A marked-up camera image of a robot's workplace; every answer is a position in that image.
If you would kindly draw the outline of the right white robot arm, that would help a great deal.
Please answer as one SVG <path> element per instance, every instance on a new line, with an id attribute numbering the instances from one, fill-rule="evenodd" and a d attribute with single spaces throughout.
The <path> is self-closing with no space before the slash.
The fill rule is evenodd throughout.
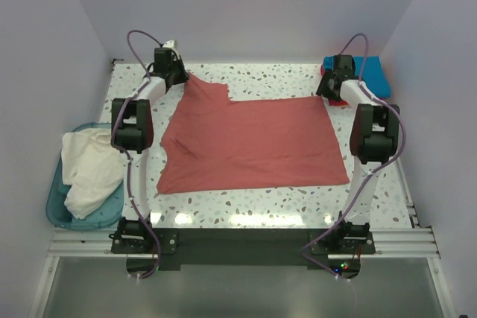
<path id="1" fill-rule="evenodd" d="M 332 102 L 345 102 L 354 110 L 349 149 L 354 167 L 349 197 L 342 220 L 352 226 L 370 223 L 370 210 L 379 175 L 397 154 L 399 107 L 376 97 L 356 74 L 356 61 L 350 55 L 327 57 L 317 95 Z"/>

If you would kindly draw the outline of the salmon pink t shirt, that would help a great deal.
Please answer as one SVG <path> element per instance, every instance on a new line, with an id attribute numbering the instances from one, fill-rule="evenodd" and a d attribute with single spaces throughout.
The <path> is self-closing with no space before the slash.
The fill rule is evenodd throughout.
<path id="1" fill-rule="evenodd" d="M 319 97 L 234 101 L 194 75 L 161 139 L 161 194 L 349 183 Z"/>

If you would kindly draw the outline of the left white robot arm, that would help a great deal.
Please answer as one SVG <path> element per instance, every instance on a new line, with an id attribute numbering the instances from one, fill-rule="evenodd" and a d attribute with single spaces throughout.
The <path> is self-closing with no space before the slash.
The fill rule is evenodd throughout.
<path id="1" fill-rule="evenodd" d="M 189 78 L 177 42 L 169 40 L 154 49 L 154 61 L 138 89 L 126 98 L 115 98 L 112 108 L 111 145 L 124 161 L 124 203 L 131 212 L 127 220 L 146 220 L 151 209 L 147 199 L 146 171 L 148 151 L 154 143 L 152 106 L 172 86 Z"/>

